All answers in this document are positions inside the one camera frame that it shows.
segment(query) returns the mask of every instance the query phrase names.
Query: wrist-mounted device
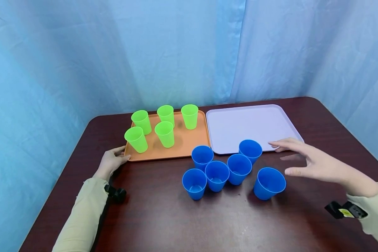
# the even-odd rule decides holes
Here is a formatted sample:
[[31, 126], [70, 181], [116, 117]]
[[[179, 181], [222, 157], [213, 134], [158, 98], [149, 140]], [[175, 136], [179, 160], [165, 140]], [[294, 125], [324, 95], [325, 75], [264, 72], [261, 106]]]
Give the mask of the wrist-mounted device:
[[330, 202], [325, 209], [335, 218], [364, 218], [368, 214], [359, 206], [356, 206], [352, 202], [348, 201], [343, 206], [341, 206], [338, 202], [332, 201]]
[[114, 199], [117, 203], [123, 203], [126, 198], [126, 190], [123, 188], [116, 189], [111, 185], [105, 185], [105, 191], [108, 193], [108, 197]]

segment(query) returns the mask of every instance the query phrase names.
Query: wooden table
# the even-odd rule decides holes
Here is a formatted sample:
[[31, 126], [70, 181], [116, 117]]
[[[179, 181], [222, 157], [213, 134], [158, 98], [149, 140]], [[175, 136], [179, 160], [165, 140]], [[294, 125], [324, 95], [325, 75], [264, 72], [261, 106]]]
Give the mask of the wooden table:
[[[378, 161], [313, 98], [200, 109], [262, 104], [281, 106], [306, 143], [378, 181]], [[106, 150], [126, 143], [123, 134], [130, 125], [130, 114], [100, 116], [88, 124], [20, 251], [51, 251], [82, 182], [94, 174]], [[207, 188], [200, 201], [192, 201], [182, 187], [183, 173], [193, 167], [190, 157], [128, 162], [112, 183], [125, 188], [129, 197], [124, 204], [107, 205], [92, 251], [378, 251], [378, 243], [362, 232], [358, 220], [335, 220], [324, 210], [332, 200], [346, 200], [336, 184], [287, 177], [285, 191], [270, 201], [254, 196], [261, 167], [284, 172], [305, 165], [279, 159], [288, 154], [264, 153], [241, 186], [227, 183], [220, 193]], [[226, 161], [228, 156], [216, 159]]]

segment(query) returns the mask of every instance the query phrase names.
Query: blue plastic cup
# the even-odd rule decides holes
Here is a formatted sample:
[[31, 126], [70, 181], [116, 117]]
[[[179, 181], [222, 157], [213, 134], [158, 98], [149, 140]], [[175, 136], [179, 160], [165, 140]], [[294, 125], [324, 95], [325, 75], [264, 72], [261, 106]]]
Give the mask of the blue plastic cup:
[[244, 140], [239, 144], [239, 154], [247, 157], [253, 165], [262, 155], [262, 146], [260, 146], [257, 141], [250, 139]]
[[229, 157], [227, 166], [230, 170], [228, 181], [235, 186], [240, 185], [252, 170], [252, 163], [242, 154], [234, 154]]
[[281, 172], [271, 167], [264, 167], [258, 172], [253, 193], [259, 199], [267, 201], [274, 195], [284, 191], [286, 184], [286, 179]]
[[203, 197], [206, 184], [206, 175], [199, 169], [187, 170], [182, 177], [183, 188], [188, 192], [189, 197], [195, 201]]
[[204, 172], [206, 165], [213, 161], [214, 152], [209, 146], [200, 145], [193, 149], [192, 159], [195, 167]]
[[221, 191], [230, 176], [230, 171], [226, 164], [221, 161], [210, 162], [205, 169], [205, 174], [209, 188], [218, 193]]

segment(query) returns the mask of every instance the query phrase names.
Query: hand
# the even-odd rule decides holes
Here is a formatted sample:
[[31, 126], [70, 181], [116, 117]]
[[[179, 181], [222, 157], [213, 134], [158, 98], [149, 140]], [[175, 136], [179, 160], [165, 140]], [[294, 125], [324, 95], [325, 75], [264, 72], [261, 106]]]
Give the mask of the hand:
[[[298, 141], [294, 138], [286, 138], [269, 142], [276, 152], [287, 149], [298, 152], [307, 162], [306, 167], [290, 167], [285, 170], [285, 175], [307, 177], [326, 182], [335, 182], [343, 185], [349, 194], [355, 196], [372, 197], [378, 194], [378, 183], [350, 165], [329, 156], [325, 152]], [[300, 155], [282, 157], [282, 160], [299, 159]]]
[[102, 156], [101, 163], [99, 164], [98, 170], [95, 172], [93, 177], [98, 177], [102, 178], [103, 180], [109, 181], [113, 172], [117, 170], [121, 165], [126, 163], [130, 158], [130, 155], [125, 156], [125, 152], [123, 152], [125, 148], [126, 146], [122, 146], [105, 151], [104, 156]]

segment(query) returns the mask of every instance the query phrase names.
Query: finger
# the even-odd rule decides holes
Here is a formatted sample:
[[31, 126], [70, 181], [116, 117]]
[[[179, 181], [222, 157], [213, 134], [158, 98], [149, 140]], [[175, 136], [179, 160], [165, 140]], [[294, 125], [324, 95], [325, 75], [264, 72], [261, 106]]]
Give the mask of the finger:
[[288, 149], [287, 148], [284, 148], [284, 147], [278, 147], [277, 149], [275, 149], [274, 151], [276, 152], [282, 152], [282, 151], [287, 151]]
[[314, 173], [309, 167], [290, 167], [284, 171], [285, 175], [293, 177], [314, 178]]
[[114, 154], [118, 154], [118, 152], [123, 151], [125, 148], [126, 148], [126, 145], [111, 149], [110, 151], [112, 151]]
[[127, 155], [127, 156], [124, 156], [124, 157], [121, 157], [122, 161], [121, 161], [121, 164], [124, 164], [126, 163], [129, 159], [130, 159], [130, 155]]
[[305, 157], [301, 156], [300, 154], [293, 154], [290, 156], [280, 157], [283, 161], [293, 161], [293, 160], [305, 160]]
[[298, 152], [298, 153], [300, 153], [304, 156], [307, 156], [308, 151], [309, 151], [309, 148], [308, 148], [309, 145], [302, 143], [302, 142], [280, 140], [280, 141], [270, 142], [270, 144], [279, 146], [279, 149], [277, 149], [276, 152], [283, 151], [284, 149], [289, 149], [291, 151], [295, 151], [295, 152]]
[[279, 141], [287, 141], [287, 142], [290, 142], [290, 143], [297, 143], [297, 144], [303, 144], [303, 142], [301, 142], [300, 140], [297, 140], [295, 138], [284, 138], [282, 140], [279, 140]]

